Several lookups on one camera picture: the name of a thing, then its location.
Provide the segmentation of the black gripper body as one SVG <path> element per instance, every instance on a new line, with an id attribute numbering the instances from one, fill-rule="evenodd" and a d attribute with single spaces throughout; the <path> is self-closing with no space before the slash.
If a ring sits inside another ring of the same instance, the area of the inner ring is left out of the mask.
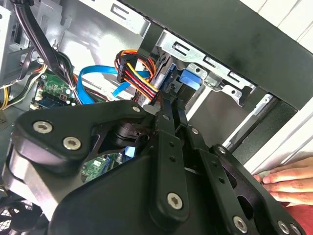
<path id="1" fill-rule="evenodd" d="M 226 235 L 228 229 L 206 179 L 192 173 L 197 160 L 184 155 L 190 213 L 175 235 Z M 132 159 L 67 195 L 53 214 L 50 235 L 164 235 L 151 219 L 151 157 Z"/>

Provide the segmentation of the person's right hand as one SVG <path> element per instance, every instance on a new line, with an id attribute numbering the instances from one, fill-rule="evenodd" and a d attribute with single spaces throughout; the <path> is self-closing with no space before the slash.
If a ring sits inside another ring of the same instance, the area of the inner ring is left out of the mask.
<path id="1" fill-rule="evenodd" d="M 313 204 L 313 158 L 272 169 L 268 175 L 254 175 L 271 196 L 289 206 Z"/>

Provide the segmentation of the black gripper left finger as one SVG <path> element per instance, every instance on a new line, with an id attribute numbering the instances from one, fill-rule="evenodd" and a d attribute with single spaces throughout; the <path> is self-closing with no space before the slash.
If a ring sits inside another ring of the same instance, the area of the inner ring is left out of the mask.
<path id="1" fill-rule="evenodd" d="M 15 122 L 5 168 L 22 186 L 17 194 L 38 205 L 49 221 L 61 201 L 84 186 L 81 170 L 101 154 L 136 148 L 151 157 L 149 214 L 157 224 L 181 224 L 189 202 L 181 140 L 172 102 L 159 93 L 152 112 L 130 100 L 29 111 Z"/>

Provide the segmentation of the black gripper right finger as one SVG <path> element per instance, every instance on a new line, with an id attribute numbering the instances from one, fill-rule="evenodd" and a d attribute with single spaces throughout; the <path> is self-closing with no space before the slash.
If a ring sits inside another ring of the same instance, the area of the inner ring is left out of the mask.
<path id="1" fill-rule="evenodd" d="M 209 214 L 220 235 L 303 235 L 305 231 L 281 203 L 221 145 L 208 147 L 188 125 L 184 103 L 175 98 L 176 132 L 183 139 L 187 166 L 199 175 Z"/>

